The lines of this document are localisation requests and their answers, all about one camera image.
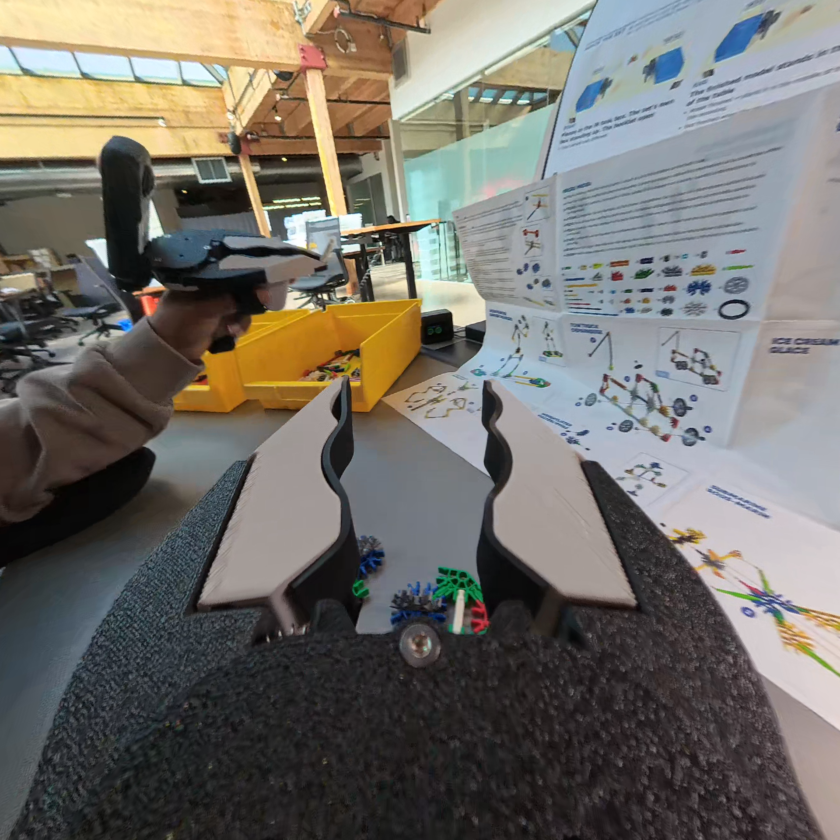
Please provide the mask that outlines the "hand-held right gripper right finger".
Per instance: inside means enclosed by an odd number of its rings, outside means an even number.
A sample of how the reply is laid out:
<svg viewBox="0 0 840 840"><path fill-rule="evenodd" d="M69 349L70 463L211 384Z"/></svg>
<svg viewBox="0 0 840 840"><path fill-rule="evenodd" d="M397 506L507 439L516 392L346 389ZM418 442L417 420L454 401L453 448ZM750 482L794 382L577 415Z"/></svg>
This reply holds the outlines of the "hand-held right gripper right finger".
<svg viewBox="0 0 840 840"><path fill-rule="evenodd" d="M577 455L508 388L483 384L484 467L492 481L476 551L488 618L524 609L537 633L576 633L574 609L638 611L634 571Z"/></svg>

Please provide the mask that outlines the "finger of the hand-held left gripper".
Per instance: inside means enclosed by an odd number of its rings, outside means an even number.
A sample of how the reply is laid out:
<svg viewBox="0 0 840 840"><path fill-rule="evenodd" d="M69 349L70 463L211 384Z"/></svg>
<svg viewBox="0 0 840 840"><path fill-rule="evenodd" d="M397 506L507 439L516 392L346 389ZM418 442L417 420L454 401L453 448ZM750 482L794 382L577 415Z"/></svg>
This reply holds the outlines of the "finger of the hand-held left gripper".
<svg viewBox="0 0 840 840"><path fill-rule="evenodd" d="M322 258L306 248L289 244L281 238L210 237L202 248L198 264L256 264L301 260L304 264L321 264Z"/></svg>
<svg viewBox="0 0 840 840"><path fill-rule="evenodd" d="M222 289L233 298L238 314L262 314L282 310L291 283L326 268L323 262L304 264L301 260L219 264L218 278Z"/></svg>

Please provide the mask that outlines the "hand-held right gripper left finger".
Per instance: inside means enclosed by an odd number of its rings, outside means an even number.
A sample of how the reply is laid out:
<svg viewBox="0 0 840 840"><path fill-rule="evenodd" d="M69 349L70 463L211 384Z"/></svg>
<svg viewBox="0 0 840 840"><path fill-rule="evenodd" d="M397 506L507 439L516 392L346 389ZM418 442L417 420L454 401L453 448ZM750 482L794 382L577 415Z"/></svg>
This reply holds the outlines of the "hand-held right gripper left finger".
<svg viewBox="0 0 840 840"><path fill-rule="evenodd" d="M341 478L354 456L351 388L334 381L248 459L200 587L202 613L255 607L303 633L322 601L352 627L361 553Z"/></svg>

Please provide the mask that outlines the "green toy base half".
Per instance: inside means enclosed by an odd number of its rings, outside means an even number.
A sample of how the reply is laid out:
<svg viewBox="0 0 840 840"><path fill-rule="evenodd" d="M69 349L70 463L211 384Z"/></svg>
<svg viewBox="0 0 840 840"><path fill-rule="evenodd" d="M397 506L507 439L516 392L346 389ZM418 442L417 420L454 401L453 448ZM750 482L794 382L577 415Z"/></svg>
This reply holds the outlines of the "green toy base half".
<svg viewBox="0 0 840 840"><path fill-rule="evenodd" d="M357 543L360 559L352 592L355 599L363 603L370 596L368 580L382 566L385 552L382 542L372 535L361 535Z"/></svg>

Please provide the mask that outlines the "colourful toy rod model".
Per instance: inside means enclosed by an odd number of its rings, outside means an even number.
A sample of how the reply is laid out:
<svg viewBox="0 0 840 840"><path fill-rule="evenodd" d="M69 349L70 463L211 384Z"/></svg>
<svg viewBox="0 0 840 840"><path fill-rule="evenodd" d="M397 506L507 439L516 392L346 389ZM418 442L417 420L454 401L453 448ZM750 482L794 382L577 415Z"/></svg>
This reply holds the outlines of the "colourful toy rod model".
<svg viewBox="0 0 840 840"><path fill-rule="evenodd" d="M482 636L490 619L480 585L470 572L440 566L434 582L416 582L397 591L391 627L426 621L456 635Z"/></svg>

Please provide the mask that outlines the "yellow plastic bin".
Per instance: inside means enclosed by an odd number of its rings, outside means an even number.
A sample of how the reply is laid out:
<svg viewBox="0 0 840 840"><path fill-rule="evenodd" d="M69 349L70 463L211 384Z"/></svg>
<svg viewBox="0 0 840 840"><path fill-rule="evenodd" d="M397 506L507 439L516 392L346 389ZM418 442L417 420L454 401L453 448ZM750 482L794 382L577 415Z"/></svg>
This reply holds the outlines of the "yellow plastic bin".
<svg viewBox="0 0 840 840"><path fill-rule="evenodd" d="M288 367L282 340L298 339L293 323L308 319L313 310L268 311L254 316L233 351L203 357L204 369L174 398L180 412L229 413L248 400L245 385L268 380L268 374Z"/></svg>
<svg viewBox="0 0 840 840"><path fill-rule="evenodd" d="M245 385L249 400L264 408L298 410L325 391L331 382L299 382L306 370L338 352L360 349L361 380L351 382L351 405L368 413L416 358L421 344L421 304L417 300L342 304L314 311L292 324L298 339L283 339L288 367L268 380Z"/></svg>

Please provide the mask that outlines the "person's left forearm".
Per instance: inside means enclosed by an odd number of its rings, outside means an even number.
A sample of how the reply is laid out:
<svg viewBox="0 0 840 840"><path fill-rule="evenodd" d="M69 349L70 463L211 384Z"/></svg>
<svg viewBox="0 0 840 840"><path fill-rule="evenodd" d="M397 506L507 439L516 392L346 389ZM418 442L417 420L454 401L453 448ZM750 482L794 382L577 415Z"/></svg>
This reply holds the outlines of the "person's left forearm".
<svg viewBox="0 0 840 840"><path fill-rule="evenodd" d="M143 447L202 372L142 320L71 364L23 377L1 407L2 526L31 519L58 489Z"/></svg>

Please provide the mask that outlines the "white printed task sheet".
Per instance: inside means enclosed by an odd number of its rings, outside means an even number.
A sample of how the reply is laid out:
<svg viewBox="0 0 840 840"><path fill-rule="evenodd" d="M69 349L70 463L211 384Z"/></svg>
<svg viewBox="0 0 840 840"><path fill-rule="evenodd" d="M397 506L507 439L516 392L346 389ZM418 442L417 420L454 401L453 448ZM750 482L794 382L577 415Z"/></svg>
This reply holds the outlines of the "white printed task sheet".
<svg viewBox="0 0 840 840"><path fill-rule="evenodd" d="M542 178L838 83L838 1L600 1Z"/></svg>

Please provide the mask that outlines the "person's left hand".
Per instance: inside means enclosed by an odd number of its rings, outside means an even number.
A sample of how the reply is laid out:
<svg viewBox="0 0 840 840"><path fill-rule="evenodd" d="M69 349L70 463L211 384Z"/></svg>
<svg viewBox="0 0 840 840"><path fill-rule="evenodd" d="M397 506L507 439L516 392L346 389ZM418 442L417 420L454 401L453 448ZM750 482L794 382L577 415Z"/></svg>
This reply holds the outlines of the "person's left hand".
<svg viewBox="0 0 840 840"><path fill-rule="evenodd" d="M166 291L150 316L156 335L186 360L198 363L216 340L237 340L249 329L252 316L238 311L228 294Z"/></svg>

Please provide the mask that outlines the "grey office chair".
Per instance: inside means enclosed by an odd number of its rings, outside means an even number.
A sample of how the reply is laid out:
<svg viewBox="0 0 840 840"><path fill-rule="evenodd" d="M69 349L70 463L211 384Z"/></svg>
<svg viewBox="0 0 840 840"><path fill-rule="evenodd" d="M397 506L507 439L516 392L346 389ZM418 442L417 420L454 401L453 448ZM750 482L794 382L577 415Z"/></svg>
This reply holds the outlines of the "grey office chair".
<svg viewBox="0 0 840 840"><path fill-rule="evenodd" d="M344 243L341 221L341 216L306 221L306 245L320 257L321 265L291 284L290 295L295 308L322 311L331 305L361 300L361 293L350 288L350 268L357 268L361 247Z"/></svg>

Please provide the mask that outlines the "pile of toy building pieces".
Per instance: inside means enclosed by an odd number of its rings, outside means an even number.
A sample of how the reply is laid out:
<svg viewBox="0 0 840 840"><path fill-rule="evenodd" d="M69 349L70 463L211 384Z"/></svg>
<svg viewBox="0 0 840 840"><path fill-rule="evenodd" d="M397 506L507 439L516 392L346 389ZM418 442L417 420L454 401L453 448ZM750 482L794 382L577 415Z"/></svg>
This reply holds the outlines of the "pile of toy building pieces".
<svg viewBox="0 0 840 840"><path fill-rule="evenodd" d="M342 376L347 376L351 382L361 381L361 349L338 352L331 359L304 371L298 381L323 383Z"/></svg>

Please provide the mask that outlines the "wooden table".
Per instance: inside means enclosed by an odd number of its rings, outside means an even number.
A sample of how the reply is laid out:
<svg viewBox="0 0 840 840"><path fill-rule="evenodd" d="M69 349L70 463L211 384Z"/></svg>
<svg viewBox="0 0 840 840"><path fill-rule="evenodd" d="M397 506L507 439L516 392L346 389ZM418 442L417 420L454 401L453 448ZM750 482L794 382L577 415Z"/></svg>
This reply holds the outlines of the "wooden table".
<svg viewBox="0 0 840 840"><path fill-rule="evenodd" d="M411 247L411 236L429 227L435 227L442 223L440 218L431 218L427 220L420 220L416 222L401 222L394 224L375 225L356 229L344 229L341 234L342 238L348 241L355 241L362 243L369 240L376 235L393 235L396 236L402 245L402 252L404 256L404 266L406 273L406 289L409 299L418 299L417 294L417 279L413 264L413 252Z"/></svg>

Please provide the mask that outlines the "black office chair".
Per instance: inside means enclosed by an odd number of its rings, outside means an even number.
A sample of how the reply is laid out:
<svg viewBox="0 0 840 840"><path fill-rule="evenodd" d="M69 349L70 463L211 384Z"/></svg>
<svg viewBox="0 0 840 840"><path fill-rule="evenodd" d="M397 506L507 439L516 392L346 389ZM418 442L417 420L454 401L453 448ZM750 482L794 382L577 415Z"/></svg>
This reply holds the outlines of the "black office chair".
<svg viewBox="0 0 840 840"><path fill-rule="evenodd" d="M112 320L124 313L123 301L107 284L94 284L80 300L81 306L67 306L68 297L32 273L2 278L2 396L14 396L27 373L67 364L57 360L51 342L78 333L82 323L89 322L91 329L79 335L80 347L123 331L120 320Z"/></svg>

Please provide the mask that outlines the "white folded instruction booklet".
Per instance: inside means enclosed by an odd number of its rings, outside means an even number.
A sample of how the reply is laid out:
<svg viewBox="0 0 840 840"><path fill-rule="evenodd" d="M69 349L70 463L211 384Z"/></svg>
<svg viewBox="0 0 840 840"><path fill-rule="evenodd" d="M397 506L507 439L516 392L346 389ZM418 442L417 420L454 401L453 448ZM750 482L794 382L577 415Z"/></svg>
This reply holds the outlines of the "white folded instruction booklet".
<svg viewBox="0 0 840 840"><path fill-rule="evenodd" d="M732 244L603 249L562 269L569 311L491 304L484 349L460 370L387 396L481 471L483 382L518 396L591 456L707 583L763 677L838 727L838 321L760 311L759 222L781 219L781 143L701 151L574 198L563 221L638 228L675 204L679 233Z"/></svg>

